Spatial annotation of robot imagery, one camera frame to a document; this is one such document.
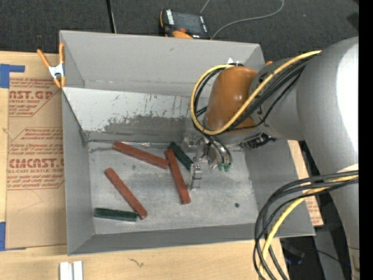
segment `yellow cable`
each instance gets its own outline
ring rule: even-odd
[[[259,92],[266,86],[266,84],[272,80],[272,78],[277,75],[279,72],[281,72],[282,70],[284,70],[285,68],[287,68],[288,66],[292,65],[293,63],[299,61],[299,60],[302,60],[304,58],[308,58],[312,55],[315,55],[315,54],[318,54],[320,53],[321,51],[313,51],[313,52],[308,52],[308,53],[305,53],[305,54],[301,54],[299,56],[296,56],[294,57],[293,59],[285,62],[283,65],[279,66],[277,69],[275,69],[273,71],[273,73],[271,73],[267,78],[265,78],[265,80],[258,86],[258,88],[256,88],[256,90],[250,95],[250,97],[246,100],[246,102],[242,105],[242,107],[237,111],[237,113],[231,118],[231,120],[229,122],[227,122],[223,127],[221,127],[220,129],[218,130],[214,130],[214,131],[211,131],[211,130],[208,130],[208,129],[205,129],[198,121],[197,119],[197,116],[195,114],[195,109],[194,109],[194,97],[195,97],[195,94],[196,94],[196,91],[197,91],[197,88],[199,86],[199,84],[204,80],[204,78],[209,74],[211,73],[212,71],[215,71],[216,69],[218,68],[227,68],[227,67],[231,67],[232,65],[218,65],[218,66],[215,66],[213,68],[210,68],[208,71],[206,71],[199,79],[198,81],[196,82],[196,85],[194,86],[193,88],[193,91],[192,91],[192,97],[191,97],[191,116],[192,116],[192,119],[193,119],[193,122],[194,124],[197,126],[197,128],[203,132],[204,134],[207,134],[207,135],[211,135],[211,136],[214,136],[214,135],[218,135],[220,134],[221,132],[224,132],[227,128],[229,128],[236,120],[238,117],[240,117],[243,112],[247,109],[247,107],[251,104],[251,102],[253,101],[254,98],[256,98],[256,96],[259,94]]]
[[[335,181],[347,181],[347,180],[351,180],[357,176],[346,176],[346,177],[339,177],[339,178],[335,178],[333,180],[330,180],[328,182],[335,182]],[[313,193],[317,193],[317,192],[321,192],[323,190],[327,189],[327,187],[322,187],[322,188],[315,188],[315,189],[310,189],[308,191],[306,191],[303,195],[308,195],[308,194],[313,194]],[[301,197],[297,200],[294,200],[285,210],[284,212],[279,216],[278,220],[276,221],[276,223],[273,225],[270,233],[268,234],[268,237],[264,243],[264,246],[263,246],[263,249],[262,249],[262,253],[263,253],[263,258],[265,259],[266,256],[267,256],[267,253],[268,253],[268,249],[269,249],[269,246],[275,236],[275,234],[277,233],[278,229],[280,228],[281,224],[284,222],[284,220],[286,219],[286,217],[293,211],[294,208],[296,208],[300,203],[303,202],[303,200],[305,200],[306,197]],[[259,266],[259,270],[261,273],[263,273],[263,266],[260,265]]]

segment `cardboard box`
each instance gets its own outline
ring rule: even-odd
[[[287,141],[256,150],[231,146],[228,173],[202,163],[201,188],[181,205],[169,171],[112,149],[127,141],[163,156],[171,141],[197,138],[189,100],[207,69],[241,61],[261,69],[258,44],[126,34],[61,31],[68,254],[253,239],[258,209],[279,186],[297,178]],[[209,88],[203,92],[207,102]],[[148,211],[139,222],[95,218],[96,207],[130,210],[104,171],[112,167]],[[185,181],[189,172],[181,167]],[[299,206],[279,236],[314,234]]]
[[[47,58],[58,62],[55,54]],[[8,126],[2,130],[9,140],[5,247],[64,244],[61,91],[36,53],[0,52],[0,63],[25,66],[24,73],[10,74]]]

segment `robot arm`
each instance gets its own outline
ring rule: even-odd
[[[237,114],[237,108],[245,105],[248,96],[251,97],[263,80],[286,61],[274,62],[254,73],[249,69],[236,69],[237,78],[234,68],[229,68],[231,74],[229,69],[220,73],[212,88],[204,127],[222,130],[232,119],[232,113]],[[306,141],[320,174],[358,170],[358,37],[334,44],[297,65],[299,67],[294,69],[297,73],[285,72],[288,74],[286,82],[265,99],[267,89],[263,88],[263,102],[258,104],[258,96],[252,102],[256,107],[248,107],[244,118],[238,119],[240,123],[231,124],[241,131],[214,135],[225,144],[241,143],[260,134],[268,138]],[[247,76],[245,86],[240,74]],[[229,93],[223,84],[231,86],[232,82],[240,84],[235,84],[238,89]],[[220,110],[222,103],[225,111]],[[358,184],[332,192],[331,196],[347,236],[352,277],[359,279]]]

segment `dark green block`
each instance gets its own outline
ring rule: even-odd
[[[135,212],[119,211],[117,209],[108,208],[95,208],[94,216],[97,218],[121,220],[128,222],[136,222],[138,219],[138,215]]]

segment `wooden table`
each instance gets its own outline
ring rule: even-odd
[[[27,57],[35,59],[33,53],[0,52],[0,60],[10,59],[9,64]],[[7,130],[6,90],[0,92],[0,130]],[[6,132],[1,132],[1,141],[6,140]],[[307,176],[298,142],[289,142],[300,177]],[[6,146],[1,145],[0,168],[0,222],[4,219],[6,195]],[[12,279],[58,279],[59,263],[63,261],[83,261],[83,276],[90,279],[258,279],[253,266],[254,242],[207,244],[198,246],[157,248],[151,250],[122,251],[87,255],[66,255],[66,245],[33,247],[23,250],[0,252],[0,278]],[[279,239],[274,239],[273,249],[280,265],[286,265]],[[274,265],[270,262],[275,275]]]

